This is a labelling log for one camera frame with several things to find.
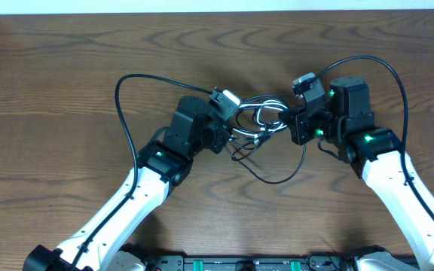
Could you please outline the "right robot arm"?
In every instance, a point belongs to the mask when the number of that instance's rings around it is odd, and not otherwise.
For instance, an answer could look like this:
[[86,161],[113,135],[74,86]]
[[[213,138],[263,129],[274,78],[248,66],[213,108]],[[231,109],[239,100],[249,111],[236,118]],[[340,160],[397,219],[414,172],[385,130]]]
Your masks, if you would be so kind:
[[347,257],[342,269],[434,270],[434,196],[409,155],[402,154],[403,142],[391,129],[375,126],[365,80],[337,78],[325,90],[310,73],[296,79],[292,90],[303,105],[279,114],[292,141],[305,145],[319,139],[333,144],[338,149],[335,156],[351,165],[387,207],[416,259],[415,265],[406,264],[374,245]]

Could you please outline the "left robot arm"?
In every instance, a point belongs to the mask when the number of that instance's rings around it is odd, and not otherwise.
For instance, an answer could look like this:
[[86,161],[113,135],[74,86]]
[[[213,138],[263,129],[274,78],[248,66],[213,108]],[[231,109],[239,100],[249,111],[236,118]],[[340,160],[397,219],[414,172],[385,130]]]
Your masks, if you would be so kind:
[[136,156],[136,165],[112,198],[77,233],[53,251],[38,245],[25,270],[143,270],[143,260],[121,247],[146,216],[188,176],[203,149],[219,153],[231,132],[229,118],[240,99],[218,93],[208,101],[184,96],[162,140],[152,139]]

